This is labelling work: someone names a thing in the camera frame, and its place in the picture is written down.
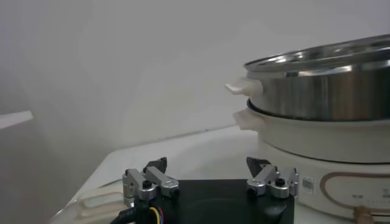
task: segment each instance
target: colored wires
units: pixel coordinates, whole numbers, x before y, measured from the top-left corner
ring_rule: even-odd
[[[155,208],[155,207],[150,207],[149,210],[151,210],[155,215],[156,215],[156,220],[157,224],[164,224],[164,213],[161,208]]]

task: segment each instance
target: metal bracket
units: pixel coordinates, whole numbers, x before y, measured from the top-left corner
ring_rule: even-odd
[[[275,166],[265,166],[264,169],[258,173],[258,175],[247,180],[247,193],[252,197],[258,197],[265,194],[267,184],[270,181],[274,181],[277,176],[278,172]]]
[[[156,197],[157,187],[154,183],[145,179],[136,169],[128,169],[122,175],[123,196],[127,206],[127,201],[138,197],[140,200],[149,201]]]
[[[271,183],[271,194],[276,198],[288,198],[298,195],[299,174],[289,167],[280,171],[280,175]]]
[[[147,180],[159,185],[161,194],[165,197],[176,197],[179,194],[179,182],[163,174],[156,167],[150,166],[145,170]]]

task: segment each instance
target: cream electric cooker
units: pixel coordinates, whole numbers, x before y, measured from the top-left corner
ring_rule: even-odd
[[[262,58],[227,84],[249,96],[233,115],[277,166],[300,170],[299,201],[390,222],[390,35]]]

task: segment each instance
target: stainless steel pot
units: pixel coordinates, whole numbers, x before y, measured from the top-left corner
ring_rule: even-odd
[[[248,106],[309,121],[390,118],[390,35],[262,58],[245,64],[261,82]]]

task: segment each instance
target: wire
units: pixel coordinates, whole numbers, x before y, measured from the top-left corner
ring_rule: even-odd
[[[164,222],[165,222],[164,212],[161,208],[158,208],[158,211],[160,211],[160,215],[161,215],[161,224],[164,224]]]
[[[149,210],[152,210],[155,213],[156,219],[157,219],[157,224],[160,224],[160,215],[159,215],[157,209],[155,207],[149,207]]]

